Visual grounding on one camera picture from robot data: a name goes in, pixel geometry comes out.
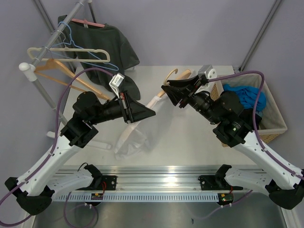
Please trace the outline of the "black t shirt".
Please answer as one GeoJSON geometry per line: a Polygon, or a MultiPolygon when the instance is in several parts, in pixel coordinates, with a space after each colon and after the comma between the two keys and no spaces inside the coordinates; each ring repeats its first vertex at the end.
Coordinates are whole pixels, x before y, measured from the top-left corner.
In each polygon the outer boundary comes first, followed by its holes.
{"type": "MultiPolygon", "coordinates": [[[[253,124],[253,108],[244,109],[242,113],[239,115],[239,117],[246,122],[248,125],[251,126],[251,128],[254,128],[253,124]]],[[[255,113],[255,125],[256,128],[259,129],[259,124],[262,121],[262,116],[260,113],[255,113]]]]}

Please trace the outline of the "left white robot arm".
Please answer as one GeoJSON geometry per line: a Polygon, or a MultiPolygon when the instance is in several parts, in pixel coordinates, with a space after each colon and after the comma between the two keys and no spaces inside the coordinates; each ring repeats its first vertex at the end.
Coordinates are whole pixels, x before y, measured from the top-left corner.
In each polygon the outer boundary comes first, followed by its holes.
{"type": "Polygon", "coordinates": [[[98,134],[96,124],[117,118],[135,123],[156,115],[155,111],[134,100],[127,92],[104,104],[100,103],[95,93],[83,92],[73,104],[73,109],[73,117],[39,161],[22,176],[5,181],[5,186],[16,197],[20,207],[32,216],[43,212],[61,195],[74,190],[96,190],[101,186],[103,175],[92,164],[61,179],[52,179],[62,165],[98,134]]]}

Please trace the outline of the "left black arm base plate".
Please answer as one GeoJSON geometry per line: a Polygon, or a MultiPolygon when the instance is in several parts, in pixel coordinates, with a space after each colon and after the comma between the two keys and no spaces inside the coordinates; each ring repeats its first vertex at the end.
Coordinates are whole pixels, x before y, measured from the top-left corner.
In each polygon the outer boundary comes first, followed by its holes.
{"type": "Polygon", "coordinates": [[[116,190],[117,176],[116,175],[103,175],[100,182],[93,182],[90,186],[80,188],[79,190],[116,190]]]}

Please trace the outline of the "light blue wire hanger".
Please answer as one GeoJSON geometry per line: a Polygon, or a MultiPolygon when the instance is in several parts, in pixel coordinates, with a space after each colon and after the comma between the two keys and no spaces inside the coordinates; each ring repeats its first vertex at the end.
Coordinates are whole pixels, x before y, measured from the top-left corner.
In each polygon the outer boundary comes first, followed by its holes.
{"type": "MultiPolygon", "coordinates": [[[[58,44],[53,44],[51,46],[51,48],[67,48],[67,47],[68,48],[83,48],[83,47],[78,46],[78,45],[75,44],[75,42],[74,42],[74,40],[72,38],[72,29],[71,29],[71,27],[68,24],[66,24],[65,22],[63,22],[63,21],[59,22],[58,25],[61,25],[61,24],[64,25],[64,26],[66,26],[68,28],[68,30],[69,30],[69,42],[68,43],[65,42],[66,38],[64,38],[64,40],[62,42],[60,42],[58,44]]],[[[87,64],[87,65],[91,65],[91,66],[94,66],[94,67],[103,68],[105,70],[112,70],[112,71],[116,71],[116,72],[119,71],[119,68],[116,65],[114,65],[114,64],[112,64],[110,62],[109,63],[82,62],[82,63],[87,64]]]]}

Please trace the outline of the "white t shirt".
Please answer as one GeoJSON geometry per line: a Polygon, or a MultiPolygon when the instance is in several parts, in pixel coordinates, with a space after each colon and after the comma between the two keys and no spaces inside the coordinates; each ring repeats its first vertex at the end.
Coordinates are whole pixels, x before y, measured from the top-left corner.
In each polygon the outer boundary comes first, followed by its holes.
{"type": "Polygon", "coordinates": [[[153,110],[156,115],[127,125],[114,147],[114,155],[117,160],[129,159],[140,153],[150,152],[155,147],[167,122],[165,108],[167,101],[166,95],[154,96],[146,107],[153,110]]]}

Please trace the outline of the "cream plastic hanger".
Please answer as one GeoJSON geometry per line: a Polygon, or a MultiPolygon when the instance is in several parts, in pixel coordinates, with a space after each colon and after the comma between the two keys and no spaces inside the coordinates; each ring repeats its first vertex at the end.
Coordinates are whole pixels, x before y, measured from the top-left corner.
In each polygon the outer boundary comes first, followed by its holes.
{"type": "MultiPolygon", "coordinates": [[[[27,49],[27,54],[31,59],[35,59],[38,57],[34,57],[32,52],[40,52],[42,51],[43,48],[37,48],[37,47],[30,47],[27,49]]],[[[89,55],[93,56],[94,59],[76,59],[76,58],[62,58],[62,59],[57,59],[58,61],[61,62],[90,62],[90,63],[109,63],[111,61],[110,59],[110,54],[103,50],[103,49],[89,49],[89,48],[50,48],[47,50],[47,52],[85,52],[88,53],[89,55]],[[95,53],[102,53],[105,55],[105,59],[99,58],[95,53]]]]}

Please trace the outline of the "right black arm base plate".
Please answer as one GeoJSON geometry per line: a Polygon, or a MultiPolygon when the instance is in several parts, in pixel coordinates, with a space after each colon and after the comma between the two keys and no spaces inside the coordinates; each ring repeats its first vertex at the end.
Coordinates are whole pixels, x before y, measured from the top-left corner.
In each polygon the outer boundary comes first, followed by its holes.
{"type": "Polygon", "coordinates": [[[201,190],[243,190],[240,186],[231,186],[224,179],[217,179],[214,175],[200,175],[198,177],[201,190]]]}

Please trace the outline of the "bright blue t shirt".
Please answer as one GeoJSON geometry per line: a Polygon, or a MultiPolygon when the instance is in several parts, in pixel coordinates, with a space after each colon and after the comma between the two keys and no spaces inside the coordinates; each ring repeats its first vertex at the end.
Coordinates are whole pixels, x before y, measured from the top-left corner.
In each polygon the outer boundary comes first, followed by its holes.
{"type": "MultiPolygon", "coordinates": [[[[257,98],[257,94],[259,89],[252,87],[252,86],[236,86],[232,87],[229,84],[223,85],[224,91],[232,91],[235,92],[239,99],[241,104],[243,105],[244,109],[254,108],[254,104],[257,98]]],[[[266,96],[263,92],[260,93],[260,96],[258,98],[256,111],[262,112],[266,107],[266,96]]]]}

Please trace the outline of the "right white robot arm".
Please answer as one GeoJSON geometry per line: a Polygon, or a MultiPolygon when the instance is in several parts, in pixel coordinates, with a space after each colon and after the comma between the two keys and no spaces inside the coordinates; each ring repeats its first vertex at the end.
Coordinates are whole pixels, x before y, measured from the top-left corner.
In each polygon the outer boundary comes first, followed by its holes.
{"type": "Polygon", "coordinates": [[[199,92],[201,86],[216,82],[206,76],[185,80],[170,80],[162,85],[173,105],[184,108],[190,105],[211,124],[216,137],[257,164],[263,174],[241,171],[223,164],[215,173],[215,184],[227,187],[242,187],[268,196],[276,205],[291,210],[304,198],[304,171],[282,158],[260,138],[256,125],[249,125],[239,115],[243,111],[238,95],[224,91],[217,100],[209,92],[199,92]]]}

